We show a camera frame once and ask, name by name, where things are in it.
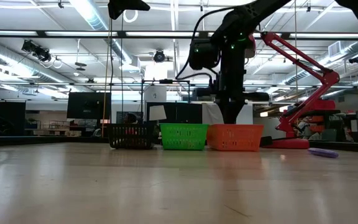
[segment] security camera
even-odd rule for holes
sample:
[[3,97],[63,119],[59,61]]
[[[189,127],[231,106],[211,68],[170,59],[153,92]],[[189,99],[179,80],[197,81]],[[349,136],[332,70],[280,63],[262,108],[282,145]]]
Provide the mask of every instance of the security camera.
[[154,61],[157,63],[161,63],[165,60],[165,54],[163,50],[157,50],[154,54]]

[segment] computer monitor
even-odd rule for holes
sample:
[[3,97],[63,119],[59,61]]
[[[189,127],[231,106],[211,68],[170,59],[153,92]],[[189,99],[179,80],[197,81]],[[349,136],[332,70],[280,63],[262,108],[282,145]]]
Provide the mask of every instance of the computer monitor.
[[110,119],[111,93],[70,93],[68,95],[67,118],[75,119]]

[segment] ceiling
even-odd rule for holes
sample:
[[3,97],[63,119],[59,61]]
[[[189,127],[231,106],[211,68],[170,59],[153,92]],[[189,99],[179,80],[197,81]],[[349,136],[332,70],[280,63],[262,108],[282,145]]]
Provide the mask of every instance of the ceiling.
[[[177,0],[179,3],[179,12],[175,24],[175,30],[193,30],[196,21],[203,15],[200,11],[200,0]],[[0,6],[57,6],[56,1],[34,0],[34,1],[0,1]],[[146,0],[152,6],[149,12],[139,11],[139,15],[134,22],[122,21],[122,16],[112,22],[113,30],[173,30],[172,13],[170,11],[170,0]],[[244,4],[244,0],[202,0],[203,6],[208,12],[211,9],[224,6],[235,6]],[[312,0],[311,12],[306,12],[308,0],[297,0],[295,14],[295,2],[288,3],[281,10],[272,14],[261,23],[261,28],[266,31],[273,32],[358,32],[358,20],[349,10],[344,9],[334,1],[328,0]],[[104,21],[109,22],[107,3],[108,0],[95,1]],[[0,8],[0,29],[9,30],[90,30],[91,27],[83,19],[74,7],[70,7],[69,1],[63,1],[64,9],[59,7],[49,7],[43,9],[5,9]],[[133,11],[127,12],[130,19],[134,16]],[[205,30],[216,30],[220,25],[225,13],[217,13],[208,16],[204,20]],[[80,72],[80,75],[74,75],[75,62],[77,61],[77,40],[76,39],[39,39],[26,38],[33,40],[36,44],[50,49],[50,53],[58,57],[63,65],[61,68],[50,67],[51,70],[57,72],[74,82],[86,82],[89,78],[94,78],[96,82],[104,82],[106,75],[106,67],[108,79],[110,79],[113,70],[115,78],[113,82],[119,82],[121,70],[119,69],[119,61],[114,56],[113,68],[107,62],[107,44],[103,39],[81,39],[78,53],[78,61],[86,63],[86,71]],[[21,50],[23,38],[0,37],[0,45],[23,55],[31,60],[35,57],[28,55]],[[180,39],[178,42],[178,51],[180,68],[186,62],[190,40]],[[304,53],[310,57],[318,58],[320,55],[328,51],[328,46],[335,43],[336,40],[299,40],[297,42],[291,40],[291,44],[296,45]],[[174,44],[172,39],[122,39],[122,45],[131,54],[138,56],[141,64],[145,67],[153,63],[150,53],[153,54],[157,49],[164,50],[166,56],[174,58]],[[281,55],[275,55],[275,51],[270,47],[266,47],[261,40],[257,40],[257,55],[249,60],[246,65],[247,74],[244,76],[244,83],[251,84],[279,84],[284,77],[295,71],[295,66],[289,61],[284,61]],[[167,62],[168,78],[174,78],[173,62]],[[341,69],[343,63],[338,62],[333,65]],[[192,74],[194,71],[187,68],[184,74]],[[138,73],[122,74],[124,82],[139,82],[141,75]],[[198,83],[207,83],[205,77],[196,77],[192,81]],[[313,81],[304,83],[303,85],[314,85]],[[101,90],[104,87],[90,87],[92,90]]]

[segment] orange basket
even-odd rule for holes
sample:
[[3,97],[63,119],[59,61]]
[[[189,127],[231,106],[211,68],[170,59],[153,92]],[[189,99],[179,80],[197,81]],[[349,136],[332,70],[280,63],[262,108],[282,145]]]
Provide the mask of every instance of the orange basket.
[[324,131],[324,125],[311,125],[310,126],[310,131],[313,132],[323,132]]
[[208,146],[219,151],[259,151],[263,125],[214,124],[208,128]]
[[313,116],[310,122],[322,122],[324,121],[324,116]]

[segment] red base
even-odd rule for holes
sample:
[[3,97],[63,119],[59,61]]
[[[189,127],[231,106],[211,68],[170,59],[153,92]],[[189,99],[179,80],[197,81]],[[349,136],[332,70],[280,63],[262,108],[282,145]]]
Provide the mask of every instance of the red base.
[[264,147],[274,149],[309,149],[310,144],[307,139],[282,139],[273,140],[272,145]]

